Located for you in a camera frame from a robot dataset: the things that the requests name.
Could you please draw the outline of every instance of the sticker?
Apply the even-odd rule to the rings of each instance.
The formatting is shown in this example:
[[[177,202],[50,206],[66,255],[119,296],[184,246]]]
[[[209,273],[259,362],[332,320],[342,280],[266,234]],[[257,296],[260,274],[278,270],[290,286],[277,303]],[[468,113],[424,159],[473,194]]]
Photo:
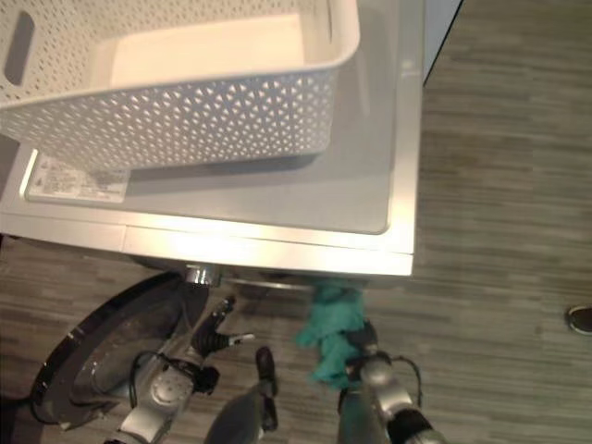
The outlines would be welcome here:
[[[40,154],[29,182],[29,196],[121,204],[129,181],[128,170],[90,173]]]

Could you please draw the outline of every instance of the black wire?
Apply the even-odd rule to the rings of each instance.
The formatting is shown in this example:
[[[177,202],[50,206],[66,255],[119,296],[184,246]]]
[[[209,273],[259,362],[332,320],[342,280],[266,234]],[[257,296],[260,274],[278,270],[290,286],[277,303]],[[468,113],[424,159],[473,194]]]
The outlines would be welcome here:
[[[405,357],[405,356],[389,356],[390,360],[393,363],[396,362],[403,362],[408,364],[412,369],[413,372],[415,373],[415,377],[417,378],[417,407],[419,407],[420,409],[422,408],[422,404],[424,403],[424,391],[422,389],[422,371],[419,368],[419,365],[417,365],[413,360]]]

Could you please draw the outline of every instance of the gray wood flooring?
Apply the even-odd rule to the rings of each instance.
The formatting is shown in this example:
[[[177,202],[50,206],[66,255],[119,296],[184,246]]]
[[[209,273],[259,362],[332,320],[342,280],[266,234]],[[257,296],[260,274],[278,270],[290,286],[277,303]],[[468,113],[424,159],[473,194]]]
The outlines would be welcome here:
[[[369,290],[381,344],[425,374],[425,412],[451,443],[590,444],[592,338],[564,310],[592,303],[592,3],[466,0],[425,87],[412,278]],[[152,274],[129,259],[25,240],[0,254],[0,382],[25,396],[70,328]],[[228,289],[221,289],[216,298]],[[291,343],[309,298],[243,295],[211,398],[195,398],[167,444],[199,443],[224,402],[276,352],[280,429],[266,442],[331,443],[337,394],[307,382],[315,353]],[[413,390],[410,372],[401,377]],[[98,443],[124,409],[62,433],[23,412],[18,444]]]

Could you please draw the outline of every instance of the black shoe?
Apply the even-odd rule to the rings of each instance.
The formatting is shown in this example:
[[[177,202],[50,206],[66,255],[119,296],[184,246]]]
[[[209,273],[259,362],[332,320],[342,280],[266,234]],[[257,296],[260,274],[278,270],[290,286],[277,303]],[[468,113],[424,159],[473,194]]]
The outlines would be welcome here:
[[[273,432],[278,428],[278,412],[274,398],[278,394],[278,379],[276,378],[276,364],[274,356],[267,347],[261,347],[255,355],[259,381],[265,382],[267,389],[263,395],[263,422],[261,428],[264,432]]]
[[[582,335],[592,336],[592,305],[578,305],[565,314],[567,325]]]
[[[276,397],[278,394],[278,380],[273,354],[267,347],[261,347],[255,355],[255,363],[257,364],[259,380],[268,381],[271,384],[272,396]]]

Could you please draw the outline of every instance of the teal towel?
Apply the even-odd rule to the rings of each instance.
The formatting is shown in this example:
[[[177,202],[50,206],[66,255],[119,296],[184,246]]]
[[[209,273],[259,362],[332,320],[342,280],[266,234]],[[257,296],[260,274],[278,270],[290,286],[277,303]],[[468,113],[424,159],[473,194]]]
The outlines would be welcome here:
[[[345,389],[350,385],[345,363],[360,353],[342,333],[364,328],[362,291],[345,288],[342,279],[319,279],[314,286],[308,322],[295,340],[303,347],[320,349],[320,362],[311,374],[312,380]]]

